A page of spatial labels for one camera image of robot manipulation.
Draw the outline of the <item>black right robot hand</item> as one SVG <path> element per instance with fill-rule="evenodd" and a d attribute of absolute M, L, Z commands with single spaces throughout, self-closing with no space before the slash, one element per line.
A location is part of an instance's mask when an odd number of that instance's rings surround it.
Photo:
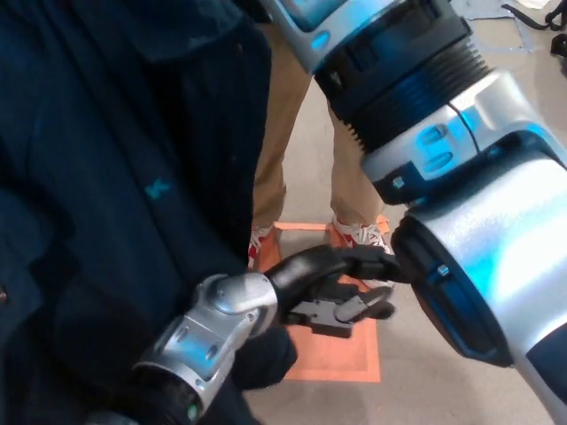
<path fill-rule="evenodd" d="M 349 338 L 360 321 L 392 317 L 392 288 L 363 291 L 353 283 L 341 283 L 344 275 L 355 280 L 409 283 L 396 257 L 380 247 L 318 245 L 266 272 L 277 294 L 275 323 L 310 328 L 316 335 Z"/>

